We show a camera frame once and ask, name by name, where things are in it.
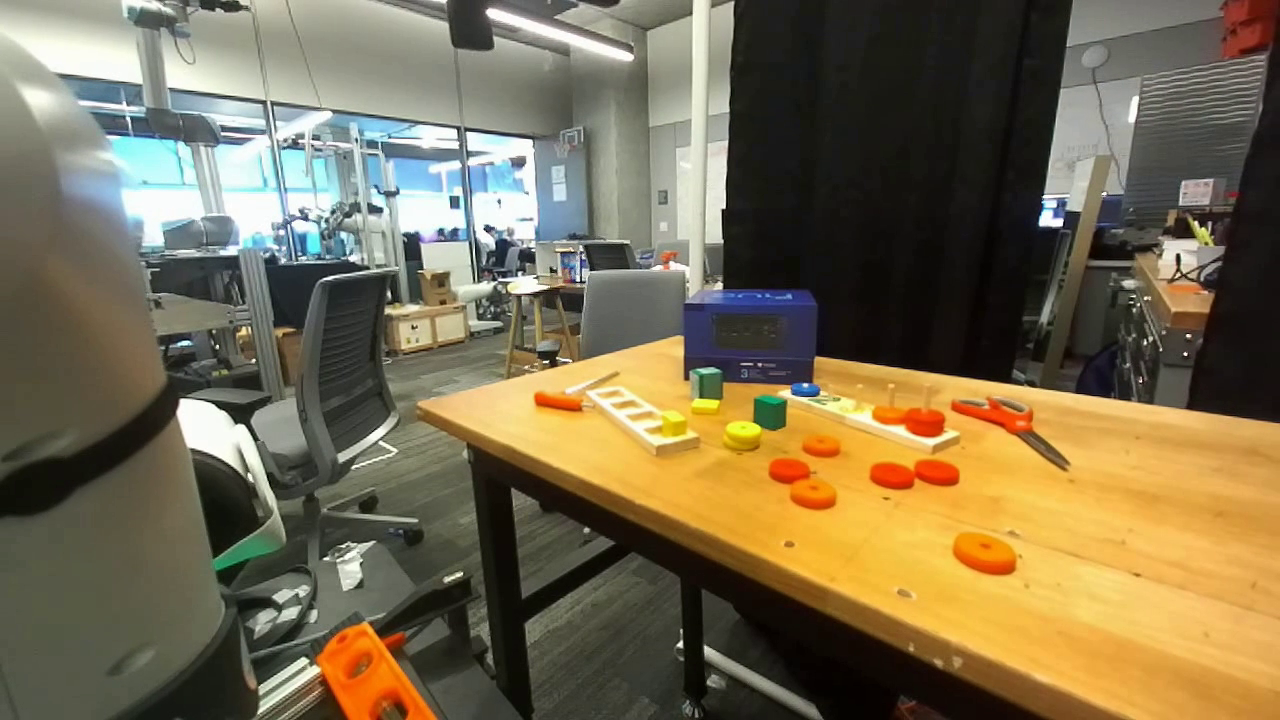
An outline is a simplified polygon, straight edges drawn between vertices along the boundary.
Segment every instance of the black curtain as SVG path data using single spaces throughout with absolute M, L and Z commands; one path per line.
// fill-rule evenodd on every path
M 1072 0 L 738 0 L 722 282 L 818 352 L 1009 380 Z
M 1280 419 L 1280 50 L 1230 211 L 1225 279 L 1212 294 L 1190 406 Z

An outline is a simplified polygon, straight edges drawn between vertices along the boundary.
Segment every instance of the orange toy piece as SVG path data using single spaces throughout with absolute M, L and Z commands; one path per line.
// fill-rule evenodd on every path
M 336 632 L 316 662 L 344 717 L 434 720 L 370 624 Z
M 802 436 L 801 442 L 806 456 L 841 456 L 841 438 L 835 436 Z
M 801 478 L 801 484 L 790 484 L 790 498 L 801 509 L 835 509 L 835 489 L 825 478 Z
M 1016 570 L 1016 557 L 1000 537 L 961 533 L 952 557 L 985 574 Z
M 585 411 L 585 401 L 573 393 L 530 393 L 535 406 Z
M 937 456 L 914 458 L 914 476 L 920 476 L 922 484 L 961 484 L 961 469 L 946 464 L 946 458 L 937 458 Z
M 908 406 L 875 402 L 872 414 L 875 414 L 878 425 L 902 425 L 902 419 L 908 419 Z
M 914 473 L 908 464 L 872 464 L 872 484 L 878 484 L 878 489 L 913 489 Z
M 794 484 L 794 478 L 806 476 L 806 464 L 794 458 L 794 456 L 779 456 L 779 458 L 767 464 L 767 476 L 779 478 L 779 484 Z
M 938 436 L 946 426 L 946 414 L 937 406 L 908 406 L 902 425 L 913 436 Z

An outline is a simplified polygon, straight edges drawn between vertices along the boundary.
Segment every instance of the blue box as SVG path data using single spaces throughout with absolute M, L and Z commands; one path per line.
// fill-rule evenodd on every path
M 715 287 L 685 303 L 685 374 L 721 369 L 736 385 L 812 380 L 814 301 L 802 287 Z

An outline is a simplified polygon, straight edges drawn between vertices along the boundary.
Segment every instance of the orange disc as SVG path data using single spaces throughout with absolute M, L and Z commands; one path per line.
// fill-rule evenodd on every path
M 913 436 L 938 436 L 946 426 L 946 414 L 937 406 L 908 406 L 902 425 Z
M 779 484 L 794 484 L 794 478 L 806 476 L 806 464 L 794 458 L 794 456 L 779 456 L 779 458 L 767 464 L 767 476 L 779 478 Z
M 801 478 L 801 484 L 790 484 L 790 498 L 801 509 L 835 509 L 835 489 L 825 478 Z
M 952 557 L 963 568 L 974 568 L 974 570 L 986 570 L 986 574 L 1016 570 L 1016 557 L 1000 537 L 961 533 L 956 545 L 952 545 Z
M 841 456 L 841 438 L 835 436 L 802 436 L 801 442 L 806 456 Z
M 878 489 L 913 489 L 914 473 L 908 464 L 872 464 L 872 484 L 878 484 Z
M 914 476 L 920 476 L 922 484 L 961 484 L 961 469 L 946 464 L 946 458 L 937 458 L 937 456 L 914 458 Z
M 878 425 L 902 425 L 908 419 L 908 406 L 894 406 L 894 402 L 875 402 L 872 411 Z

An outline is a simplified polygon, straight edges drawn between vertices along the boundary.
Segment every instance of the whiteboard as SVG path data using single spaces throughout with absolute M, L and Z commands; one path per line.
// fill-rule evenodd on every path
M 707 217 L 704 241 L 721 243 L 721 207 L 722 207 L 722 170 L 729 170 L 729 143 L 707 143 Z M 677 146 L 677 241 L 692 241 L 692 152 L 689 143 Z

